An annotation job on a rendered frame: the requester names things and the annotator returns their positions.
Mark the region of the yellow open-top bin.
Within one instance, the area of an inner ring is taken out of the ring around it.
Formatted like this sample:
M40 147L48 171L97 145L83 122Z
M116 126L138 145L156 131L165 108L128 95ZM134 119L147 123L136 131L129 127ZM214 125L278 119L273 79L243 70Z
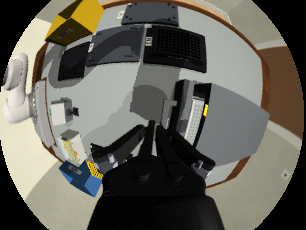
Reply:
M76 0L56 16L44 41L66 47L92 35L104 11L97 0Z

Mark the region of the grey bench mat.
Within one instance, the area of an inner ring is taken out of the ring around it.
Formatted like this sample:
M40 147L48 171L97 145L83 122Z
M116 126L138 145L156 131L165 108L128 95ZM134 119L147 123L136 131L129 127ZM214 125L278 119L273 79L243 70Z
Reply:
M80 134L86 161L91 154L91 143L109 146L138 124L147 127L152 114L158 114L161 121L164 99L173 100L175 83L179 80L188 79L195 84L214 83L261 106L262 65L255 51L236 33L211 17L180 6L178 13L178 27L144 24L139 62L85 66L82 78L58 81L60 60L62 52L91 42L93 34L66 47L49 42L41 80L47 77L47 109L57 144L52 147L58 158L66 160L56 137L66 130ZM207 73L143 63L147 25L176 27L205 36ZM73 107L78 108L79 117L73 114L72 121L53 126L50 105L60 99L72 101L72 112Z

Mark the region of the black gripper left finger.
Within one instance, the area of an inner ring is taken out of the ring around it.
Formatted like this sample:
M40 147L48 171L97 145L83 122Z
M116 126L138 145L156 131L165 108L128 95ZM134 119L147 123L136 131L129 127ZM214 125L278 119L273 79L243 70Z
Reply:
M98 172L104 175L119 166L144 137L133 166L133 177L137 181L146 181L150 173L155 126L156 118L152 114L147 127L139 124L109 146L93 151L92 157Z

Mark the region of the blue open-top bin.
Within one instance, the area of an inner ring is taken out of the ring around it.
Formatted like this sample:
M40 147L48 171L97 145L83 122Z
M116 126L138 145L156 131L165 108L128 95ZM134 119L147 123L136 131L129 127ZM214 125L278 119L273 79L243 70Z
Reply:
M96 197L102 179L92 176L86 161L77 167L66 160L59 167L59 170L71 185L94 198Z

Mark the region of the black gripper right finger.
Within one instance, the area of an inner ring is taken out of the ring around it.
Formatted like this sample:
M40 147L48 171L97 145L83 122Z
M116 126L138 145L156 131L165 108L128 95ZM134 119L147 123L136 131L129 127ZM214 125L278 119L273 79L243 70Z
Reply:
M165 129L158 114L155 114L155 118L156 152L157 156L163 156L167 179L173 183L179 182L185 173L183 163L205 180L214 168L215 161L201 154L174 128Z

